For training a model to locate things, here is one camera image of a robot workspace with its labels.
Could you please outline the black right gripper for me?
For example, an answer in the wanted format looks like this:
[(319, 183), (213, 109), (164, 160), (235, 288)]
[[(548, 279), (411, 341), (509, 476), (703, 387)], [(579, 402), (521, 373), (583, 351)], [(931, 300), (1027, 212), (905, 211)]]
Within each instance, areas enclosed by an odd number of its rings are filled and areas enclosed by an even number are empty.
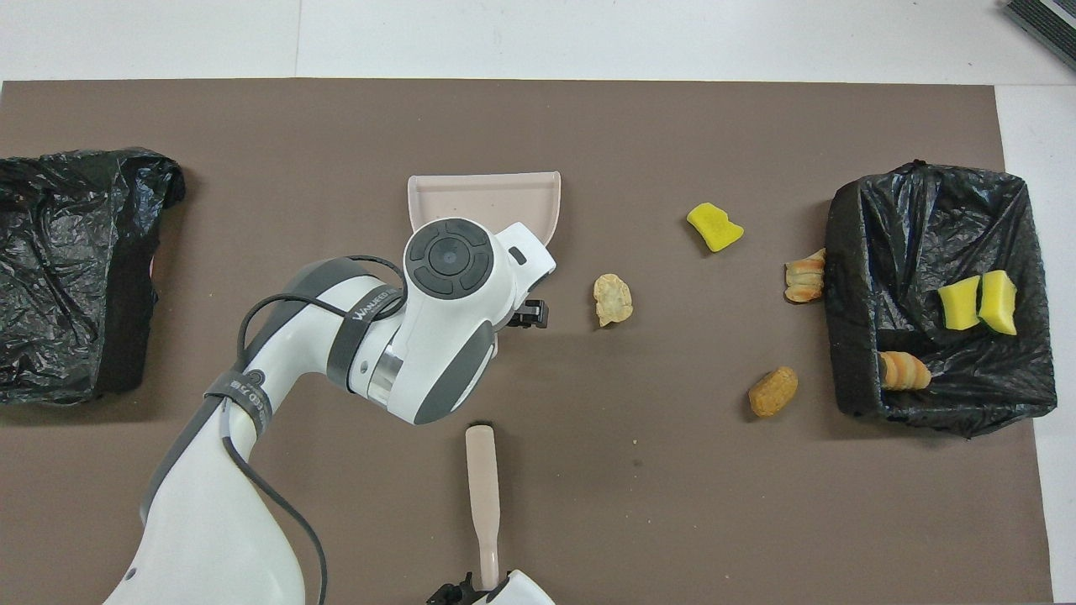
[(475, 586), (475, 575), (467, 573), (458, 583), (442, 583), (430, 597), (427, 597), (428, 605), (461, 605), (476, 604), (487, 596), (489, 590), (482, 590)]

